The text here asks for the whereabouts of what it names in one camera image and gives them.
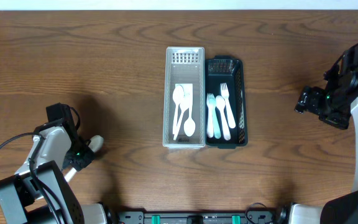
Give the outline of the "white plastic utensil handle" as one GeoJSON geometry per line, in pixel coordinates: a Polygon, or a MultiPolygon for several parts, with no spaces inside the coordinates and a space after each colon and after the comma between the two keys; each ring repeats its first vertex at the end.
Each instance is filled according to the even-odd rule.
{"type": "Polygon", "coordinates": [[[234,129],[236,127],[236,122],[229,102],[229,90],[227,87],[227,83],[221,83],[220,87],[221,87],[221,96],[224,98],[226,104],[228,125],[231,129],[234,129]]]}

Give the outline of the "pale green plastic spoon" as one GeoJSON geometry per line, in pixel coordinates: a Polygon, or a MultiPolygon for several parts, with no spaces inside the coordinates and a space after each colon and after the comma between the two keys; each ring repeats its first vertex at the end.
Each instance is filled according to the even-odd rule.
{"type": "Polygon", "coordinates": [[[188,95],[186,97],[188,103],[188,119],[184,123],[184,132],[188,137],[191,137],[195,132],[195,122],[192,118],[193,111],[193,96],[188,95]]]}

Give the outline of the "white plastic spoon long handle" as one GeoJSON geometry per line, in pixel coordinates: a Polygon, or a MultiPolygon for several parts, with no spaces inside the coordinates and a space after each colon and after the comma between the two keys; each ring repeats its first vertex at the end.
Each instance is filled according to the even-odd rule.
{"type": "Polygon", "coordinates": [[[173,91],[173,102],[175,104],[175,112],[173,117],[173,134],[176,133],[177,128],[177,120],[178,120],[178,107],[181,103],[181,101],[184,99],[184,89],[181,85],[177,85],[173,91]]]}

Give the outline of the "white plastic fork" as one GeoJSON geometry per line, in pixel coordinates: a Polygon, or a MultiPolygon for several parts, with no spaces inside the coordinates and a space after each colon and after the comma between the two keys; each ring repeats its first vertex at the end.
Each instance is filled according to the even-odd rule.
{"type": "Polygon", "coordinates": [[[214,137],[214,129],[213,129],[213,115],[212,115],[212,104],[210,102],[210,94],[207,94],[206,104],[208,107],[208,121],[207,121],[207,137],[214,137]]]}

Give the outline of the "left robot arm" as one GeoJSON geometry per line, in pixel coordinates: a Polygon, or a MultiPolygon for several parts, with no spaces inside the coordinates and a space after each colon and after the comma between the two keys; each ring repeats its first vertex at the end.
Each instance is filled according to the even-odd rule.
{"type": "Polygon", "coordinates": [[[69,181],[87,167],[103,146],[95,135],[78,134],[77,111],[57,103],[46,108],[48,121],[29,135],[33,146],[14,175],[0,180],[0,206],[7,223],[112,223],[108,207],[81,205],[69,181]]]}

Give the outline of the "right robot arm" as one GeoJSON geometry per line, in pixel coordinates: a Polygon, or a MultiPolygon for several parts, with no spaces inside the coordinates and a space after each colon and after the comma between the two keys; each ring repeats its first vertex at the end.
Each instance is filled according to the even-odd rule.
{"type": "Polygon", "coordinates": [[[323,207],[292,203],[281,209],[275,223],[358,223],[358,44],[344,51],[324,73],[324,79],[324,88],[304,87],[295,111],[316,114],[320,121],[338,129],[354,123],[356,168],[352,190],[323,207]]]}

